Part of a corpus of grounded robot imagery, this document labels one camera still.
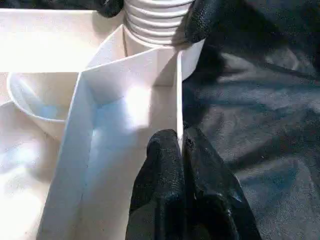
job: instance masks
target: white plastic container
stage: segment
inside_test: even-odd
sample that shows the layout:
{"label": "white plastic container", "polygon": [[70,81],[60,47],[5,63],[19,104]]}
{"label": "white plastic container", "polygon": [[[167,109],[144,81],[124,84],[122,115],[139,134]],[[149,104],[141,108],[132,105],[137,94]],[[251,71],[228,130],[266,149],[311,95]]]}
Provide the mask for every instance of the white plastic container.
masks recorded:
{"label": "white plastic container", "polygon": [[[174,129],[182,142],[182,80],[194,71],[203,41],[103,58],[123,33],[134,39],[120,26],[79,75],[38,240],[123,240],[149,138]],[[149,46],[128,43],[124,53]]]}
{"label": "white plastic container", "polygon": [[0,239],[36,239],[59,143],[13,102],[0,104]]}
{"label": "white plastic container", "polygon": [[77,77],[77,72],[10,73],[7,90],[22,112],[60,141]]}

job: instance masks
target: plastic compartment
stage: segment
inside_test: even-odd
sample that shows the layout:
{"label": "plastic compartment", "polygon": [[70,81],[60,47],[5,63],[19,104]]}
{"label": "plastic compartment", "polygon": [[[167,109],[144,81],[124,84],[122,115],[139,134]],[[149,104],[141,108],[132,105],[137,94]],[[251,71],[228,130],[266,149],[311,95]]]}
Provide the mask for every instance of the plastic compartment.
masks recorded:
{"label": "plastic compartment", "polygon": [[123,22],[92,10],[0,9],[0,72],[79,72]]}
{"label": "plastic compartment", "polygon": [[77,77],[77,72],[10,73],[7,89],[21,111],[60,141]]}
{"label": "plastic compartment", "polygon": [[[38,240],[125,238],[149,138],[174,129],[181,144],[182,80],[194,71],[202,45],[170,58],[164,47],[106,64],[96,58],[101,65],[79,75]],[[168,65],[174,69],[163,77]]]}
{"label": "plastic compartment", "polygon": [[0,239],[36,239],[58,150],[13,102],[0,105]]}

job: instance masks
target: black fabric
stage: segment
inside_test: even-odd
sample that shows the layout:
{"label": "black fabric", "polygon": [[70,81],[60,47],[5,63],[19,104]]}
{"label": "black fabric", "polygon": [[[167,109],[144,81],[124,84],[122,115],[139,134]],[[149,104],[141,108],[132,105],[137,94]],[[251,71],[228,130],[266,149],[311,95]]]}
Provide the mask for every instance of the black fabric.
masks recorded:
{"label": "black fabric", "polygon": [[259,240],[241,187],[203,134],[157,132],[133,186],[127,240]]}
{"label": "black fabric", "polygon": [[55,9],[55,10],[97,10],[98,0],[2,0],[0,8],[13,9]]}
{"label": "black fabric", "polygon": [[238,178],[262,239],[318,240],[319,80],[300,62],[306,74],[233,47],[206,41],[182,84],[185,128],[200,129]]}

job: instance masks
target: gloved hand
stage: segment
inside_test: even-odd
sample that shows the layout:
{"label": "gloved hand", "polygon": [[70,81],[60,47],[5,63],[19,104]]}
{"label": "gloved hand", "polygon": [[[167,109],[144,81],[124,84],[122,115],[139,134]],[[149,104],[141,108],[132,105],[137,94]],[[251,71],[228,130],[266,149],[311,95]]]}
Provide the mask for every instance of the gloved hand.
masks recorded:
{"label": "gloved hand", "polygon": [[260,240],[236,177],[204,135],[173,130],[150,139],[131,197],[126,240]]}

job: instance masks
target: black leather surface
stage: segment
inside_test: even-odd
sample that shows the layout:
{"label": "black leather surface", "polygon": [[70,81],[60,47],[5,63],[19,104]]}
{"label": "black leather surface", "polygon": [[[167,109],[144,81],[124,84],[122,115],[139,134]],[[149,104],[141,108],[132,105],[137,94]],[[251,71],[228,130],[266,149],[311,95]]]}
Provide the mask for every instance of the black leather surface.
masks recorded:
{"label": "black leather surface", "polygon": [[262,239],[318,240],[319,80],[227,42],[219,49],[208,39],[183,82],[185,128],[199,128],[238,178]]}

